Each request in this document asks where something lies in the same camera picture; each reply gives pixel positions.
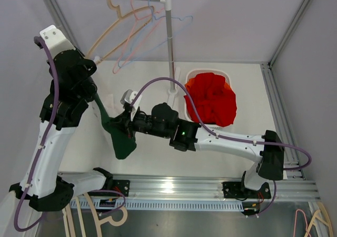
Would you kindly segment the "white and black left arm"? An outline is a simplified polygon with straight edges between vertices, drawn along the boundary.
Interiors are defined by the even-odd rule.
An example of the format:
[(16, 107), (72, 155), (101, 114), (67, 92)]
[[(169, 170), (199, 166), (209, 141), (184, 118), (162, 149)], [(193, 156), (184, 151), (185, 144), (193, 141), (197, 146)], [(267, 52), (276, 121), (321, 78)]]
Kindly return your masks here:
[(40, 112), (41, 140), (37, 143), (40, 155), (31, 163), (35, 167), (33, 176), (25, 176), (9, 188), (18, 199), (28, 200), (29, 206), (38, 212), (60, 211), (73, 197), (83, 193), (96, 190), (101, 195), (109, 195), (113, 191), (113, 175), (100, 167), (82, 174), (58, 174), (70, 138), (88, 104), (97, 96), (97, 87), (91, 78), (97, 67), (77, 49), (62, 51), (53, 61), (58, 90), (51, 85)]

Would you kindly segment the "green and beige t-shirt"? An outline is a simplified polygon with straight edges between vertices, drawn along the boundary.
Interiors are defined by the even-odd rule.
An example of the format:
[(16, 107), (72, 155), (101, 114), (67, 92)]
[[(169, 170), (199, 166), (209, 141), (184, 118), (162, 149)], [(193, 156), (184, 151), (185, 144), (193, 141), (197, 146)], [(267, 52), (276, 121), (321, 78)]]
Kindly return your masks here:
[(110, 135), (115, 157), (118, 160), (126, 159), (135, 149), (135, 138), (131, 138), (123, 128), (118, 127), (118, 118), (109, 117), (99, 95), (96, 93), (93, 97), (97, 104), (103, 129)]

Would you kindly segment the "pink plastic hanger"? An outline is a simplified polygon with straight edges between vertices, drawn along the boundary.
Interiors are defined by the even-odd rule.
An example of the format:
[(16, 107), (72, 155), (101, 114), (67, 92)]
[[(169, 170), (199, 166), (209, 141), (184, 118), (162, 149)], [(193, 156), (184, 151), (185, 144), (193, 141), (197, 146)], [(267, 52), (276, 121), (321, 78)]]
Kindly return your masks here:
[[(124, 47), (122, 49), (122, 53), (121, 53), (120, 57), (118, 58), (117, 62), (115, 63), (115, 65), (113, 67), (113, 70), (112, 70), (113, 74), (117, 74), (120, 71), (120, 69), (122, 68), (122, 66), (124, 66), (126, 64), (126, 62), (128, 62), (131, 59), (131, 57), (135, 54), (135, 52), (141, 47), (141, 45), (143, 45), (143, 43), (147, 40), (147, 38), (151, 35), (151, 33), (159, 26), (159, 24), (161, 23), (161, 21), (164, 19), (163, 17), (162, 18), (156, 18), (155, 17), (155, 14), (160, 14), (161, 11), (164, 8), (160, 9), (159, 11), (155, 11), (155, 9), (150, 5), (150, 0), (148, 0), (148, 6), (147, 6), (147, 8), (150, 9), (151, 14), (148, 14), (148, 15), (146, 15), (144, 17), (140, 17), (140, 18), (138, 18), (138, 16), (137, 16), (137, 13), (136, 13), (136, 11), (135, 11), (135, 9), (133, 7), (132, 0), (130, 0), (130, 4), (131, 4), (131, 8), (132, 8), (132, 13), (133, 13), (133, 15), (135, 17), (135, 23), (134, 23), (133, 28), (130, 31), (130, 34), (129, 34), (129, 36), (128, 36), (127, 40), (126, 40), (126, 43), (125, 43), (125, 45), (124, 45)], [(138, 44), (138, 46), (135, 47), (134, 49), (130, 50), (129, 56), (125, 59), (125, 61), (123, 62), (123, 64), (119, 65), (121, 59), (124, 57), (124, 53), (126, 52), (126, 48), (128, 46), (129, 40), (136, 34), (136, 31), (134, 29), (135, 29), (135, 27), (137, 25), (137, 22), (141, 21), (141, 20), (143, 20), (145, 18), (148, 18), (150, 16), (151, 16), (151, 19), (148, 22), (145, 23), (145, 25), (144, 25), (145, 28), (148, 27), (149, 25), (153, 25), (154, 21), (156, 21), (156, 20), (158, 20), (158, 22), (155, 23), (152, 26), (151, 30), (144, 37), (144, 39)]]

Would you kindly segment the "orange t-shirt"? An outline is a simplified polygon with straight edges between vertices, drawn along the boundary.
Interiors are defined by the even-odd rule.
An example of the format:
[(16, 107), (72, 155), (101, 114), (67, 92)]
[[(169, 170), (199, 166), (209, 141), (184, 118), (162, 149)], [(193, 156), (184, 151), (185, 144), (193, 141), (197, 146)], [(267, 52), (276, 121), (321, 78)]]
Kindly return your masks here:
[(195, 77), (190, 78), (186, 82), (185, 88), (188, 91), (188, 93), (190, 94), (190, 96), (193, 96), (195, 94), (195, 92), (196, 92)]

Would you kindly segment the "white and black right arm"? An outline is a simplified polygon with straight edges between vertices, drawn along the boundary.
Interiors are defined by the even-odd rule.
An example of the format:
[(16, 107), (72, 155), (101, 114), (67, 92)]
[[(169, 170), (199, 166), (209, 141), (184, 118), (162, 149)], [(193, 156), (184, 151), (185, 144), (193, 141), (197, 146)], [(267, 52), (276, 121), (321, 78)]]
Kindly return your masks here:
[(147, 115), (132, 107), (127, 130), (170, 140), (176, 150), (214, 151), (239, 156), (253, 162), (243, 173), (240, 192), (252, 197), (261, 186), (270, 181), (283, 179), (284, 147), (275, 131), (263, 135), (242, 135), (205, 129), (201, 124), (179, 118), (178, 112), (166, 103), (158, 104)]

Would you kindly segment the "beige wooden hanger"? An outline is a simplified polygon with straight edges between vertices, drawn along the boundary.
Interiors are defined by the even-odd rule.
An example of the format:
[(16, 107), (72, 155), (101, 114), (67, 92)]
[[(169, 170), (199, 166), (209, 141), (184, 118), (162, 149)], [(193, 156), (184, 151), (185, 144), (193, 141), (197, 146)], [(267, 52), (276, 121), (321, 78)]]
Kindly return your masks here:
[[(129, 10), (124, 12), (122, 10), (122, 6), (118, 4), (116, 0), (106, 0), (108, 9), (115, 13), (115, 21), (112, 22), (93, 42), (92, 46), (86, 53), (87, 58), (93, 58), (98, 54), (98, 51), (103, 51), (103, 54), (96, 58), (96, 63), (99, 64), (113, 56), (115, 53), (121, 54), (130, 31), (135, 23), (135, 17), (132, 13), (130, 0), (128, 1), (130, 6)], [(150, 9), (147, 8), (148, 5), (137, 6), (135, 4), (135, 0), (132, 0), (132, 2), (138, 18), (151, 14)], [(137, 22), (134, 29), (136, 34), (144, 28), (145, 23), (150, 19), (151, 17), (148, 17)]]

